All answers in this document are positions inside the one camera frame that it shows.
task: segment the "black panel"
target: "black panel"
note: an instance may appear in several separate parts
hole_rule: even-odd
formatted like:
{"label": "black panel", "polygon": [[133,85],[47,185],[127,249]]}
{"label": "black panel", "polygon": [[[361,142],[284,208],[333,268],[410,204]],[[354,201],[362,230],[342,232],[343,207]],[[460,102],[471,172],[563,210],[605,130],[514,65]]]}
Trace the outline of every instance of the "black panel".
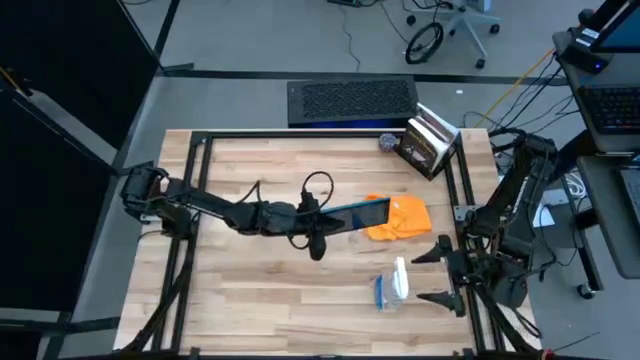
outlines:
{"label": "black panel", "polygon": [[0,33],[0,65],[122,146],[157,62],[118,1],[2,1]]}
{"label": "black panel", "polygon": [[416,85],[409,76],[287,83],[292,128],[339,127],[341,122],[360,128],[404,125],[415,114],[417,102]]}
{"label": "black panel", "polygon": [[109,173],[0,96],[0,308],[73,311]]}
{"label": "black panel", "polygon": [[38,333],[0,331],[0,359],[35,360],[39,344]]}

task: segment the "black keyboard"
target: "black keyboard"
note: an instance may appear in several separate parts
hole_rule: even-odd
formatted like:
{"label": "black keyboard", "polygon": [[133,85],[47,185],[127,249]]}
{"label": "black keyboard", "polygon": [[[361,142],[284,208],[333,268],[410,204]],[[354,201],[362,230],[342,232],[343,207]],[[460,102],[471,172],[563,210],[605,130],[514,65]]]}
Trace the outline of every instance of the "black keyboard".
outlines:
{"label": "black keyboard", "polygon": [[620,169],[619,172],[629,200],[628,204],[631,205],[636,223],[640,226],[640,170]]}
{"label": "black keyboard", "polygon": [[578,95],[599,132],[640,132],[640,87],[583,86]]}

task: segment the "chair wheel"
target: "chair wheel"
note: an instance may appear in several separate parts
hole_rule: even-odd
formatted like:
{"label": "chair wheel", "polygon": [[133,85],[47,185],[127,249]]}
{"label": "chair wheel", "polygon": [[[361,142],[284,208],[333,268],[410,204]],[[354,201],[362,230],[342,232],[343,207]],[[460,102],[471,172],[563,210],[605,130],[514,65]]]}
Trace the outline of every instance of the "chair wheel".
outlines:
{"label": "chair wheel", "polygon": [[596,296],[596,292],[591,290],[589,284],[576,286],[576,291],[578,291],[578,295],[585,300],[593,299]]}

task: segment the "gray floor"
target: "gray floor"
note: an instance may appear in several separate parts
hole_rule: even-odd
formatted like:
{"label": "gray floor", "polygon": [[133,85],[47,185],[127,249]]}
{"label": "gray floor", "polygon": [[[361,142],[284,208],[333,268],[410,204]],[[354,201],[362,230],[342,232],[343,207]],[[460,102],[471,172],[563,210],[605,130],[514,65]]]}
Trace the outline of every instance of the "gray floor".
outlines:
{"label": "gray floor", "polygon": [[[129,7],[151,44],[155,43],[168,4],[169,0],[156,0]],[[552,46],[551,33],[573,24],[577,12],[586,5],[578,0],[494,0],[494,12],[504,18],[503,32],[495,38],[487,36],[492,57],[481,74],[520,75]],[[400,3],[389,0],[386,6],[401,30],[410,34]],[[355,63],[346,52],[340,16],[335,6],[320,0],[183,0],[162,61],[166,65],[195,62],[197,68],[217,70],[353,71]],[[447,40],[438,59],[429,64],[409,67],[400,55],[403,43],[379,7],[348,9],[348,16],[354,52],[362,60],[361,71],[475,73],[473,61],[469,63],[475,53],[464,37],[456,35],[453,42]],[[310,36],[321,37],[322,41],[312,43]],[[285,128],[285,89],[286,81],[276,80],[156,78],[141,111],[127,165],[157,159],[166,129]],[[507,89],[507,85],[418,84],[420,101],[457,125],[462,125],[466,111],[485,112]],[[567,88],[546,89],[514,125],[542,114],[567,95]],[[511,96],[504,101],[493,116],[504,114],[514,99]],[[86,129],[58,113],[59,109],[46,99],[39,104],[83,136],[95,151],[107,159],[113,156],[112,150],[83,135]],[[473,125],[478,119],[471,115],[466,125]],[[536,130],[552,119],[552,115],[544,117],[525,129]],[[562,146],[583,129],[580,116],[571,115],[541,134]],[[113,199],[75,320],[120,314],[135,255],[133,239],[139,229],[139,224],[124,214],[118,199]],[[585,280],[579,259],[568,268],[553,268],[544,283],[530,281],[536,321],[544,334],[543,345],[557,348],[600,332],[560,353],[636,358],[634,341],[640,335],[640,312],[634,305],[640,297],[640,283],[618,275],[599,229],[590,230],[588,238],[606,287],[595,299],[584,301],[573,290]],[[571,252],[562,250],[559,254],[568,259]],[[63,355],[104,353],[111,349],[114,337],[114,331],[70,336]]]}
{"label": "gray floor", "polygon": [[[415,8],[404,0],[408,8]],[[394,32],[380,6],[346,8],[346,28],[353,36],[353,53],[362,61],[361,72],[478,74],[519,76],[552,47],[552,33],[577,23],[584,7],[602,0],[493,0],[492,15],[502,18],[502,31],[489,34],[489,25],[477,26],[489,52],[484,70],[474,68],[478,53],[462,29],[447,36],[438,53],[427,63],[407,65],[406,44]],[[168,0],[147,4],[144,19]],[[143,12],[135,9],[134,16]],[[387,0],[385,7],[406,39],[431,21],[418,15],[409,27],[401,0]],[[447,17],[439,17],[445,22]],[[322,0],[185,0],[162,55],[166,64],[194,62],[196,69],[237,71],[336,71],[352,72],[355,61],[346,52],[348,38],[342,32],[343,15]],[[159,25],[152,21],[145,36],[155,42]]]}

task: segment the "smartphone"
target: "smartphone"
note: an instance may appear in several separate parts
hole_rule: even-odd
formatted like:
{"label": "smartphone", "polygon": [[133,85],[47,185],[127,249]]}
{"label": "smartphone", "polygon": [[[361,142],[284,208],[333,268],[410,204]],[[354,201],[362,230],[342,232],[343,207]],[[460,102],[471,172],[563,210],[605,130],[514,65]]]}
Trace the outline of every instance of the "smartphone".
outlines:
{"label": "smartphone", "polygon": [[326,236],[386,224],[389,203],[390,199],[384,198],[322,209],[320,224]]}

